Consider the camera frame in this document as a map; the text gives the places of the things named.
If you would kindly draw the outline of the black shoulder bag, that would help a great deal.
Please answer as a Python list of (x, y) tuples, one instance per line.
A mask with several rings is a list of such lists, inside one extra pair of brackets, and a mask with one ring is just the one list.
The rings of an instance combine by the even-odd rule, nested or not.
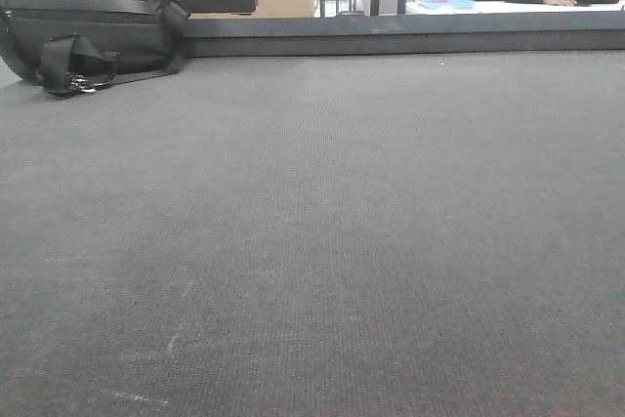
[(178, 72), (189, 11), (178, 0), (1, 0), (1, 58), (55, 96)]

